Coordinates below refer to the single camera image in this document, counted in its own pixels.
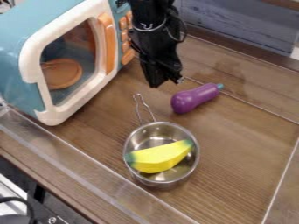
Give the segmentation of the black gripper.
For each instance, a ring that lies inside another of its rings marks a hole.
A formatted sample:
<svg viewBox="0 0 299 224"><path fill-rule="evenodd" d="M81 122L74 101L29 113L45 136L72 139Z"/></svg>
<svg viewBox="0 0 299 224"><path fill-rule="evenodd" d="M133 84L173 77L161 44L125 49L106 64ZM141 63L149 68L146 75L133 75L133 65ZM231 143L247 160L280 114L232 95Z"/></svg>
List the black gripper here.
<svg viewBox="0 0 299 224"><path fill-rule="evenodd" d="M167 81L180 84L183 63L176 52L176 46L183 42L180 29L163 27L145 31L133 28L129 37L149 87L158 88Z"/></svg>

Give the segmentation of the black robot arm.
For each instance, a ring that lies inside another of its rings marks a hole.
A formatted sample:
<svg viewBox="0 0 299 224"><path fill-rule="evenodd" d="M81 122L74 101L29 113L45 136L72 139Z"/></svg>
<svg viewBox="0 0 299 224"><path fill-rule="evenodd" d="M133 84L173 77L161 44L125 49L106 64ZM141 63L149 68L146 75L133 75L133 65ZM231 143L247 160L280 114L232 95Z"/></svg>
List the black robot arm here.
<svg viewBox="0 0 299 224"><path fill-rule="evenodd" d="M175 0L129 0L132 28L129 38L150 88L165 81L183 82L183 63L176 47L185 40L187 27Z"/></svg>

